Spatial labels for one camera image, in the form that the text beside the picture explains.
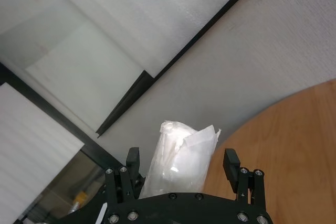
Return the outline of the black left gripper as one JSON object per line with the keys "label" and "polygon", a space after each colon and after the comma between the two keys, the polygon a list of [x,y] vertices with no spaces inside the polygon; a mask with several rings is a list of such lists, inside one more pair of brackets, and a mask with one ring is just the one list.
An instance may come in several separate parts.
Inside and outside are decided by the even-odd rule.
{"label": "black left gripper", "polygon": [[103,223],[103,220],[104,220],[104,216],[105,216],[105,213],[107,211],[107,206],[108,204],[105,202],[102,204],[102,207],[99,211],[99,214],[97,216],[97,219],[96,219],[96,224],[102,224]]}

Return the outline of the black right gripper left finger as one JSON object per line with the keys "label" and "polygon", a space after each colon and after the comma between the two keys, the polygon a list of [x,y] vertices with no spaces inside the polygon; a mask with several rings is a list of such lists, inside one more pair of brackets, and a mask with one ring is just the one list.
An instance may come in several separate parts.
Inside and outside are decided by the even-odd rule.
{"label": "black right gripper left finger", "polygon": [[139,173],[140,150],[129,149],[126,165],[105,171],[105,194],[108,205],[120,204],[139,198],[144,177]]}

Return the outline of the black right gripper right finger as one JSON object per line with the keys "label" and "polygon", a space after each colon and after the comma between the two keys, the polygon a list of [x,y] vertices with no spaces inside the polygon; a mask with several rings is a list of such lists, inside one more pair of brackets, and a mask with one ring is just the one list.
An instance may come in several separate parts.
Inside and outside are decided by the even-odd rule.
{"label": "black right gripper right finger", "polygon": [[251,205],[266,205],[265,173],[262,170],[249,171],[246,167],[241,167],[238,155],[232,148],[224,150],[223,169],[233,192],[236,194],[236,201],[247,204],[248,192],[250,192]]}

